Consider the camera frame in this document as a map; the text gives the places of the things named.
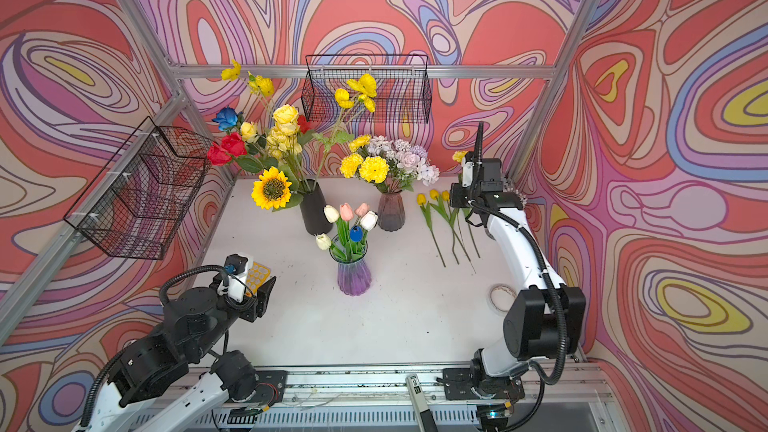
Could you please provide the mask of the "yellow tulip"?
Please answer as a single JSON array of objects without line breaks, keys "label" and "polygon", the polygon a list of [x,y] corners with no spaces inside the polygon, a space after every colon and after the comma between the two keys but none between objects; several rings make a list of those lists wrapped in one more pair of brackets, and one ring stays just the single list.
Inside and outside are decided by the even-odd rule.
[{"label": "yellow tulip", "polygon": [[481,255],[480,255],[478,247],[476,245],[476,241],[475,241],[475,237],[474,237],[474,233],[473,233],[474,226],[473,226],[473,224],[470,221],[470,217],[472,215],[472,210],[469,209],[469,208],[463,208],[462,209],[462,215],[463,215],[464,224],[465,224],[466,229],[467,229],[467,231],[469,233],[469,237],[470,237],[471,243],[473,245],[473,248],[475,250],[475,253],[476,253],[477,257],[480,258]]},{"label": "yellow tulip", "polygon": [[[440,193],[441,193],[441,192],[440,192],[440,191],[438,191],[437,189],[432,189],[432,190],[429,192],[429,197],[430,197],[430,200],[431,200],[431,202],[430,202],[430,203],[431,203],[430,207],[431,207],[431,208],[432,208],[432,209],[433,209],[433,210],[434,210],[434,211],[435,211],[435,212],[436,212],[436,213],[437,213],[437,214],[438,214],[438,215],[439,215],[439,216],[440,216],[440,217],[441,217],[441,218],[442,218],[442,219],[443,219],[445,222],[446,222],[446,219],[444,218],[444,211],[443,211],[443,207],[442,207],[442,205],[440,204]],[[459,263],[459,259],[458,259],[458,256],[457,256],[457,254],[456,254],[456,252],[455,252],[455,247],[452,247],[452,248],[451,248],[451,251],[452,251],[452,254],[453,254],[453,256],[454,256],[454,259],[455,259],[456,263]]]},{"label": "yellow tulip", "polygon": [[458,245],[462,252],[464,253],[465,257],[468,261],[471,261],[471,258],[466,250],[463,235],[460,229],[459,225],[459,212],[460,210],[453,207],[450,203],[450,193],[445,190],[440,193],[440,204],[443,207],[444,211],[444,218],[446,219],[446,222],[451,228],[451,234],[452,234],[452,247],[455,247]]},{"label": "yellow tulip", "polygon": [[422,213],[422,215],[424,217],[425,224],[426,224],[426,226],[428,228],[429,234],[431,236],[433,244],[434,244],[434,246],[436,248],[436,251],[438,253],[438,257],[440,258],[440,261],[441,261],[443,267],[446,267],[445,259],[443,257],[443,254],[442,254],[440,248],[439,248],[438,241],[437,241],[436,236],[434,234],[433,221],[432,221],[432,216],[431,216],[431,207],[430,207],[431,203],[427,200],[427,197],[426,197],[425,194],[419,193],[417,195],[417,204],[418,204],[418,206],[420,208],[420,211],[421,211],[421,213]]}]

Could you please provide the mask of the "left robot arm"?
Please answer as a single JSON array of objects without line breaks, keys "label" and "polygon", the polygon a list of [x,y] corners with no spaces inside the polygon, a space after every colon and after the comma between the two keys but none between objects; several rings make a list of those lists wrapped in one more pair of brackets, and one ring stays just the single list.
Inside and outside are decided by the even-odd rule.
[{"label": "left robot arm", "polygon": [[237,418],[268,411],[283,399],[283,374],[261,377],[229,330],[267,311],[276,284],[268,268],[238,254],[221,265],[185,271],[159,289],[163,319],[117,352],[86,394],[78,431],[127,431],[136,418],[206,356],[214,361],[179,398],[141,425],[143,431],[185,431],[227,402]]}]

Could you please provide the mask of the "purple glass tulip vase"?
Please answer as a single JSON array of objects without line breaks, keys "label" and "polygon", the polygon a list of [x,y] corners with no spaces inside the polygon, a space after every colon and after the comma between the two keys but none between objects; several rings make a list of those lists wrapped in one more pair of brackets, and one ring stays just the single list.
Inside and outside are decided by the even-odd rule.
[{"label": "purple glass tulip vase", "polygon": [[351,247],[352,250],[349,250],[335,240],[329,254],[337,263],[337,285],[341,292],[348,296],[360,296],[372,284],[372,274],[365,261],[367,245],[353,243]]}]

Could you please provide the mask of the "yellow carnation stem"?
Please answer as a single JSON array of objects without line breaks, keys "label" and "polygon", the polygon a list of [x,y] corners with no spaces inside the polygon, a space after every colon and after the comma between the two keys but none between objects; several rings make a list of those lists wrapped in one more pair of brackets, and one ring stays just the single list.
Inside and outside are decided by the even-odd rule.
[{"label": "yellow carnation stem", "polygon": [[456,151],[452,156],[452,159],[458,164],[457,179],[462,186],[467,185],[465,181],[465,157],[467,154],[467,151]]}]

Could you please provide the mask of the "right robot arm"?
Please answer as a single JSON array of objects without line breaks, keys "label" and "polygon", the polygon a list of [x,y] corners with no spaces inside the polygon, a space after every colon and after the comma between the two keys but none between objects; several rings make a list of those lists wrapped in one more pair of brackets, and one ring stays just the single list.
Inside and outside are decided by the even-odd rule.
[{"label": "right robot arm", "polygon": [[528,225],[521,195],[504,189],[502,163],[483,152],[485,124],[478,124],[473,149],[461,160],[449,204],[467,209],[472,227],[482,227],[499,246],[512,276],[515,295],[502,325],[502,337],[478,350],[469,366],[470,390],[482,398],[494,379],[509,382],[534,371],[543,386],[557,384],[566,359],[579,347],[586,297],[570,286],[546,259]]}]

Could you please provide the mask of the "yellow tulip front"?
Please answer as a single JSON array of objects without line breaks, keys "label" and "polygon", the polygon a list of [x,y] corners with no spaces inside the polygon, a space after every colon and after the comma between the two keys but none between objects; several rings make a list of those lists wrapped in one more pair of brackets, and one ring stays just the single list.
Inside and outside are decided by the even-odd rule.
[{"label": "yellow tulip front", "polygon": [[458,245],[462,252],[464,253],[465,257],[468,261],[471,261],[471,258],[466,250],[463,235],[460,229],[459,225],[459,212],[460,210],[453,207],[450,203],[450,193],[445,190],[440,193],[440,204],[443,207],[444,211],[444,218],[446,219],[446,222],[451,228],[451,234],[452,234],[452,247],[455,247]]}]

